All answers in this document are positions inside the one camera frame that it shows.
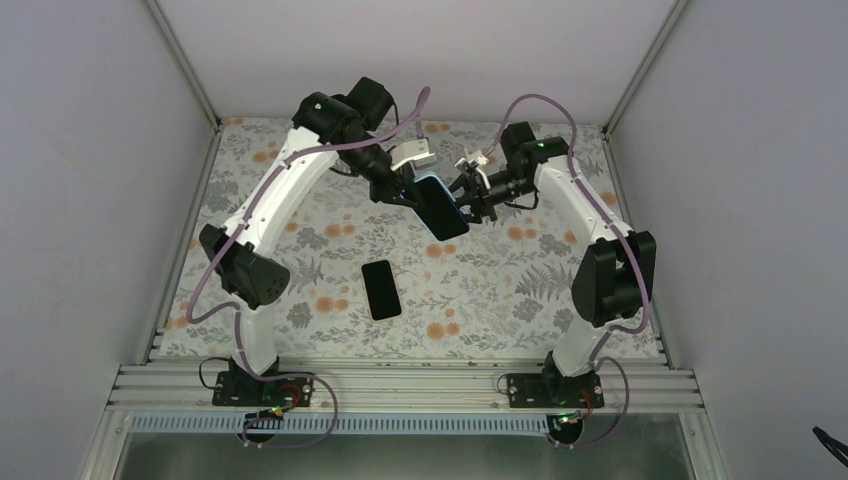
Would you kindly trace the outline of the light blue cased phone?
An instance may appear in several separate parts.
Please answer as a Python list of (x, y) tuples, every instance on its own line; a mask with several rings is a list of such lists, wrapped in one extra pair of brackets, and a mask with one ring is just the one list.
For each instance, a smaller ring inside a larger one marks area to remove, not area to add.
[(468, 221), (438, 176), (424, 174), (414, 181), (413, 186), (414, 211), (436, 240), (447, 241), (469, 232)]

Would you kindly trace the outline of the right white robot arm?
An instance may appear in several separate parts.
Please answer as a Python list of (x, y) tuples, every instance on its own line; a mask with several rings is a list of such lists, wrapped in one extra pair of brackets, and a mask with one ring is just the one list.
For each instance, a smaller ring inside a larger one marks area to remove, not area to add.
[(507, 165), (489, 175), (480, 151), (464, 154), (455, 164), (459, 176), (450, 185), (461, 194), (457, 203), (466, 218), (479, 223), (494, 219), (495, 208), (526, 194), (550, 200), (585, 247), (570, 286), (579, 320), (573, 322), (550, 351), (538, 375), (518, 376), (519, 404), (565, 407), (599, 387), (598, 355), (614, 332), (628, 332), (624, 321), (646, 314), (656, 262), (656, 241), (622, 221), (590, 186), (574, 158), (573, 141), (537, 138), (526, 122), (499, 132)]

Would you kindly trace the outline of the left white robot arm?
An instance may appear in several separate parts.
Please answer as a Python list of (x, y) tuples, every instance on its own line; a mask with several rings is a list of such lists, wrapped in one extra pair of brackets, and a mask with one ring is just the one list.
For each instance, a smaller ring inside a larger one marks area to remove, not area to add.
[(278, 384), (298, 377), (277, 370), (279, 357), (266, 310), (286, 291), (290, 272), (271, 255), (321, 176), (343, 162), (368, 181), (373, 202), (422, 205), (412, 165), (430, 157), (428, 141), (419, 136), (390, 149), (382, 145), (420, 122), (429, 94), (429, 88), (423, 88), (412, 113), (382, 135), (374, 132), (396, 105), (382, 84), (363, 77), (348, 94), (310, 94), (293, 115), (278, 156), (245, 202), (222, 225), (202, 228), (199, 240), (210, 264), (190, 301), (199, 300), (212, 275), (219, 277), (229, 298), (205, 314), (189, 309), (187, 318), (198, 324), (224, 309), (234, 313), (236, 346), (214, 388), (220, 401), (263, 405), (277, 396)]

